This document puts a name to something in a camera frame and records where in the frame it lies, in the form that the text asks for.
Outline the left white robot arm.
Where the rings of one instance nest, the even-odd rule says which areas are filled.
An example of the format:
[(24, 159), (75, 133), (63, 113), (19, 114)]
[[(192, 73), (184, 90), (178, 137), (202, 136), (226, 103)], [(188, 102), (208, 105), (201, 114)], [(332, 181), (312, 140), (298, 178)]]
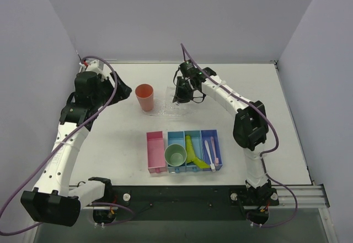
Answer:
[(103, 106), (130, 96), (132, 89), (113, 71), (84, 71), (74, 80), (75, 90), (61, 110), (54, 155), (32, 191), (24, 191), (20, 202), (33, 221), (73, 226), (80, 211), (90, 203), (107, 205), (113, 201), (111, 180), (91, 177), (70, 190), (69, 182), (78, 153)]

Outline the orange plastic cup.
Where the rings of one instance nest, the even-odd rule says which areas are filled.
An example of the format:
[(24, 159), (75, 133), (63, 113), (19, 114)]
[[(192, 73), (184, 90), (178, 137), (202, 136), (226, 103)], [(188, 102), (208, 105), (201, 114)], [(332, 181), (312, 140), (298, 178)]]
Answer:
[(140, 107), (145, 112), (150, 112), (154, 108), (153, 92), (153, 87), (150, 84), (141, 84), (135, 89), (135, 95)]

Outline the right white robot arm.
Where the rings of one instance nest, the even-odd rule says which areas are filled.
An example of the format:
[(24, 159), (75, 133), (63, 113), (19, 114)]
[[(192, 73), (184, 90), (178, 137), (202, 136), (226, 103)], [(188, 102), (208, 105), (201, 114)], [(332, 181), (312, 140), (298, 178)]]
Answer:
[(252, 102), (231, 89), (215, 71), (206, 67), (198, 69), (191, 60), (181, 63), (174, 75), (176, 86), (173, 102), (187, 103), (194, 100), (194, 92), (202, 93), (215, 100), (233, 118), (233, 138), (243, 148), (247, 178), (245, 186), (253, 200), (266, 200), (273, 197), (275, 189), (266, 175), (263, 157), (264, 144), (269, 132), (265, 120), (265, 106), (261, 101)]

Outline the clear textured plastic box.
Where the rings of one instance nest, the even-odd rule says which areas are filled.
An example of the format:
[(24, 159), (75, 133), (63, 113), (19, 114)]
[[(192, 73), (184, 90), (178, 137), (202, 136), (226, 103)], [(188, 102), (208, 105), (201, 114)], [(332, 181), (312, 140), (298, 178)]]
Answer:
[(164, 114), (167, 116), (183, 116), (193, 112), (189, 103), (173, 103), (175, 88), (167, 86), (164, 100)]

